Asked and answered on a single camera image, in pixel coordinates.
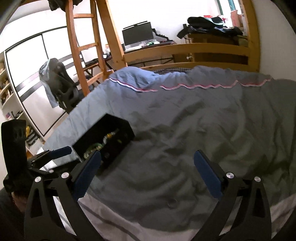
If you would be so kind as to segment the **person's left hand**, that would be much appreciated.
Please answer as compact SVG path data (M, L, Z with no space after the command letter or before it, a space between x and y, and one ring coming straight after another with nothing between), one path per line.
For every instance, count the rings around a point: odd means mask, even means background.
M16 207L19 209L21 213L25 213L28 199L23 196L18 196L14 192L11 193L11 196L13 198L13 201L16 205Z

